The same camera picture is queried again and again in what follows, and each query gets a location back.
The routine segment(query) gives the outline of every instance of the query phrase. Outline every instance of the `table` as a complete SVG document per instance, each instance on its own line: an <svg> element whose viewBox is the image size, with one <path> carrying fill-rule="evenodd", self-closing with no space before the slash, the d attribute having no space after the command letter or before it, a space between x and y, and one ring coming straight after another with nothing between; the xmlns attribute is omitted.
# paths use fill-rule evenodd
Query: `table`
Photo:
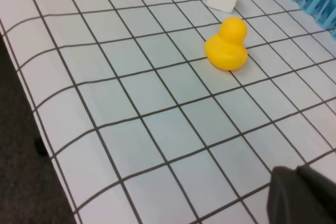
<svg viewBox="0 0 336 224"><path fill-rule="evenodd" d="M267 223L274 166L336 180L336 43L297 3L0 0L0 32L77 223Z"/></svg>

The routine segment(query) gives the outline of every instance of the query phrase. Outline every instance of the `dark gray floor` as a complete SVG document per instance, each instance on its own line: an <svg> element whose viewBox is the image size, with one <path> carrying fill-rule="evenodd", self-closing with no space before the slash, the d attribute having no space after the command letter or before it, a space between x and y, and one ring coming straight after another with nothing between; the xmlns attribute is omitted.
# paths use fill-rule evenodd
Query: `dark gray floor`
<svg viewBox="0 0 336 224"><path fill-rule="evenodd" d="M0 39L0 223L75 223L47 158L21 83Z"/></svg>

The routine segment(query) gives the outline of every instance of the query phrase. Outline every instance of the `yellow rubber duck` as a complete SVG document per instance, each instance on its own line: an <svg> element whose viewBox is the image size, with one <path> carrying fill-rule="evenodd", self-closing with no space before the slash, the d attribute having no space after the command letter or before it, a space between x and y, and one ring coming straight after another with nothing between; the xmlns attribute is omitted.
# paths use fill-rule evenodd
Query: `yellow rubber duck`
<svg viewBox="0 0 336 224"><path fill-rule="evenodd" d="M209 61L223 70L236 70L247 60L247 50L243 41L247 35L245 22L238 17L227 18L219 33L205 43L205 53Z"/></svg>

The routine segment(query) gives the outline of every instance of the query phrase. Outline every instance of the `duck body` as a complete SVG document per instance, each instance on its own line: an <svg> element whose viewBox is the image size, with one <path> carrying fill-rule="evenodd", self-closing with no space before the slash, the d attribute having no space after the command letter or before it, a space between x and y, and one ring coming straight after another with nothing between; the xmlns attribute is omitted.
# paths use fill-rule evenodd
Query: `duck body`
<svg viewBox="0 0 336 224"><path fill-rule="evenodd" d="M243 44L234 45L215 34L205 43L205 53L209 61L219 69L236 70L247 60L247 50Z"/></svg>
<svg viewBox="0 0 336 224"><path fill-rule="evenodd" d="M219 33L205 43L208 60L222 70L236 70L244 65L248 54L243 41L247 35L247 26L238 17L226 19Z"/></svg>

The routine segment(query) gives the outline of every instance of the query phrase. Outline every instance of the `black object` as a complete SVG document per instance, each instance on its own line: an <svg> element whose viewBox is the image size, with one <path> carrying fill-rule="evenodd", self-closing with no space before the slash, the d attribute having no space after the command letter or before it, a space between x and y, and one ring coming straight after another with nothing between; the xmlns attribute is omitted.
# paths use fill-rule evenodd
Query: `black object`
<svg viewBox="0 0 336 224"><path fill-rule="evenodd" d="M309 166L272 171L270 224L336 224L336 184Z"/></svg>
<svg viewBox="0 0 336 224"><path fill-rule="evenodd" d="M34 139L34 146L37 154L41 157L48 156L46 147L44 146L42 138L39 136Z"/></svg>

